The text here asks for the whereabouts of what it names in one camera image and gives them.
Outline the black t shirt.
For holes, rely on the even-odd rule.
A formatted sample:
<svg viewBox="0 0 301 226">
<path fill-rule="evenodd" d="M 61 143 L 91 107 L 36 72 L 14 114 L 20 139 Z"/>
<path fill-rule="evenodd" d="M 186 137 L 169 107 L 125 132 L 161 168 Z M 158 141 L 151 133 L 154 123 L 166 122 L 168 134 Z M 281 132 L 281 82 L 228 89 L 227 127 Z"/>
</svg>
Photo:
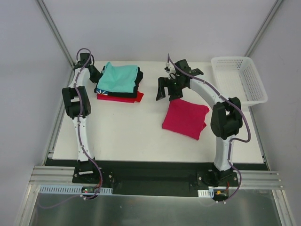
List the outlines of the black t shirt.
<svg viewBox="0 0 301 226">
<path fill-rule="evenodd" d="M 135 86 L 133 88 L 132 93 L 108 92 L 105 90 L 100 90 L 97 87 L 95 87 L 94 92 L 96 94 L 102 94 L 102 95 L 107 95 L 107 96 L 111 96 L 111 97 L 136 98 L 138 96 L 139 83 L 143 79 L 143 72 L 141 72 L 140 67 L 137 67 L 137 68 L 138 68 L 138 72 L 137 72 L 137 77 L 135 79 Z"/>
</svg>

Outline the teal t shirt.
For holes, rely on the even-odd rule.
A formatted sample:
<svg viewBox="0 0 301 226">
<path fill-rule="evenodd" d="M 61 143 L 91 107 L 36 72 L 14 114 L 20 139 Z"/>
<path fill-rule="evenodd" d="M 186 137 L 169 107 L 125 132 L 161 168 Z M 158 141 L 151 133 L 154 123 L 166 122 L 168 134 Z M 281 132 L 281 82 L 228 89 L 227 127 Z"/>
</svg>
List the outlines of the teal t shirt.
<svg viewBox="0 0 301 226">
<path fill-rule="evenodd" d="M 137 74 L 137 65 L 114 66 L 108 62 L 102 70 L 102 76 L 96 88 L 113 93 L 132 93 Z"/>
</svg>

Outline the pink t shirt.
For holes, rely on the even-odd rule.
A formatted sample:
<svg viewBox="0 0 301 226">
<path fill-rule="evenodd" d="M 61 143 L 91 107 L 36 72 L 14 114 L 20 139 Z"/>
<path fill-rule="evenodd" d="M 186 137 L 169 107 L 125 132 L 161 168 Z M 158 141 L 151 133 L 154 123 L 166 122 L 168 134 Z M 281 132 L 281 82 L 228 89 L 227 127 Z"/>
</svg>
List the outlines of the pink t shirt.
<svg viewBox="0 0 301 226">
<path fill-rule="evenodd" d="M 205 119 L 209 111 L 206 105 L 193 104 L 182 99 L 172 100 L 162 128 L 199 140 L 206 127 Z"/>
</svg>

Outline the red t shirt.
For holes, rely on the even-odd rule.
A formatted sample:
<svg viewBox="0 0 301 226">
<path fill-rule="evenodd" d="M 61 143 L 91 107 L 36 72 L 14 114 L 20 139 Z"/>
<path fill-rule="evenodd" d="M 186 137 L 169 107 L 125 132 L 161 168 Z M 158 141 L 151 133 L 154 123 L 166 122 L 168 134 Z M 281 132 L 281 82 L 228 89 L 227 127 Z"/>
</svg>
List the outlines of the red t shirt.
<svg viewBox="0 0 301 226">
<path fill-rule="evenodd" d="M 122 103 L 135 103 L 135 102 L 141 102 L 144 94 L 141 92 L 137 93 L 136 98 L 128 98 L 128 97 L 114 97 L 109 95 L 103 95 L 103 94 L 97 94 L 96 98 L 98 100 L 106 100 L 106 101 L 115 101 L 115 102 L 122 102 Z"/>
</svg>

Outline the white plastic laundry basket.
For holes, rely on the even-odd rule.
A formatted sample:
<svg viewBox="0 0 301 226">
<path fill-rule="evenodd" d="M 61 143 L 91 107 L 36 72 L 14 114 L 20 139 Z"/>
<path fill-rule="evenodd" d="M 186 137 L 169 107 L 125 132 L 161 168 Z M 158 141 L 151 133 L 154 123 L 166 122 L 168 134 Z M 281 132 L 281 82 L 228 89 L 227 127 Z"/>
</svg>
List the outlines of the white plastic laundry basket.
<svg viewBox="0 0 301 226">
<path fill-rule="evenodd" d="M 242 106 L 266 103 L 262 80 L 251 58 L 222 56 L 211 59 L 217 89 L 229 97 L 238 97 Z"/>
</svg>

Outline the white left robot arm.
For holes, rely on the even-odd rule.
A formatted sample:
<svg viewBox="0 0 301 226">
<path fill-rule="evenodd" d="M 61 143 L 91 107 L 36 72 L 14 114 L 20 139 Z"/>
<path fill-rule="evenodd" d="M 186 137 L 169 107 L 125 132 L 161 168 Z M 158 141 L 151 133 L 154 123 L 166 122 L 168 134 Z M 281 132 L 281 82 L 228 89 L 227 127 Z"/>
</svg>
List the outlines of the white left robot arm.
<svg viewBox="0 0 301 226">
<path fill-rule="evenodd" d="M 91 114 L 86 84 L 96 82 L 99 72 L 94 67 L 94 57 L 90 50 L 81 48 L 76 54 L 76 64 L 73 68 L 74 77 L 68 87 L 62 89 L 63 103 L 67 116 L 72 120 L 77 140 L 77 163 L 75 175 L 89 183 L 99 179 L 99 171 L 95 155 L 88 135 L 88 116 Z"/>
</svg>

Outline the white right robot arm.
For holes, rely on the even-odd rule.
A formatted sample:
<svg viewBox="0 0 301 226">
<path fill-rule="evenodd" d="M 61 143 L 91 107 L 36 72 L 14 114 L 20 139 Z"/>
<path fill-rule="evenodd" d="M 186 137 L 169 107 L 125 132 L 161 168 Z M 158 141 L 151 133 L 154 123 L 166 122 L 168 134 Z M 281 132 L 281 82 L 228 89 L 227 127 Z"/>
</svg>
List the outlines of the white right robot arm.
<svg viewBox="0 0 301 226">
<path fill-rule="evenodd" d="M 158 79 L 156 100 L 169 97 L 163 129 L 198 140 L 211 113 L 210 128 L 216 136 L 216 153 L 211 169 L 202 176 L 208 186 L 224 185 L 233 173 L 232 142 L 243 125 L 241 103 L 237 97 L 225 98 L 211 83 L 201 78 L 204 73 L 191 69 L 185 59 L 167 60 L 168 77 Z"/>
</svg>

